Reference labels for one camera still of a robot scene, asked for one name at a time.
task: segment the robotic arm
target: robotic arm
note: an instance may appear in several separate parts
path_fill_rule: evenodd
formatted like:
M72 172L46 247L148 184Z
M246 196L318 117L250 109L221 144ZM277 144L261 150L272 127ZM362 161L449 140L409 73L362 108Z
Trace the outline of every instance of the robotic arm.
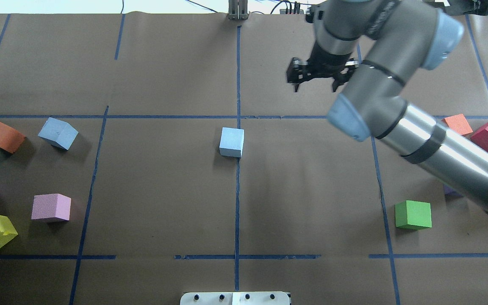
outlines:
M399 96L418 68L453 51L463 26L416 0L328 0L306 21L316 42L307 62L289 64L295 92L313 78L333 77L333 91L347 82L327 114L332 125L357 141L380 139L488 214L488 153ZM350 55L362 35L376 42L358 68Z

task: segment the metal bracket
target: metal bracket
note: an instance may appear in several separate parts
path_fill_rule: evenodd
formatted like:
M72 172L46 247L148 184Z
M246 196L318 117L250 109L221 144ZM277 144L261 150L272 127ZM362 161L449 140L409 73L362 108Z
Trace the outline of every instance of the metal bracket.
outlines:
M248 0L229 0L229 19L246 20L248 15Z
M180 305L291 305L291 294L282 291L185 293Z

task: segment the purple cube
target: purple cube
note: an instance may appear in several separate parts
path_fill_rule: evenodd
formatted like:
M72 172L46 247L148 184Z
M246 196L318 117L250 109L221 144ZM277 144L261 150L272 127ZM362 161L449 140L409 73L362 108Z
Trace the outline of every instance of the purple cube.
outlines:
M444 185L444 194L452 196L452 197L464 197L463 195L461 195L461 193L459 193L458 191L455 191L454 189L452 189L448 185Z
M35 195L31 220L64 222L69 220L71 199L61 194Z

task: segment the orange cube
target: orange cube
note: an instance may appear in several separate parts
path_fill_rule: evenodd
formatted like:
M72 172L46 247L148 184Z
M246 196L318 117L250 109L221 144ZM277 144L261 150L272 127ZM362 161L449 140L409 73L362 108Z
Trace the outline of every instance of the orange cube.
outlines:
M455 130L459 135L466 136L473 132L470 124L464 117L464 114L457 114L456 116L448 116L447 118L443 119L447 127Z
M18 130L0 122L0 149L14 154L25 139Z

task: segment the green cube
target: green cube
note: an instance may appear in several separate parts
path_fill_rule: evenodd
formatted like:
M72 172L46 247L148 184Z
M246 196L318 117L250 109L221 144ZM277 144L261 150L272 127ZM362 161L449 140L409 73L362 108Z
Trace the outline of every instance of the green cube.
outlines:
M422 230L432 228L430 203L406 200L395 205L395 224L397 228Z

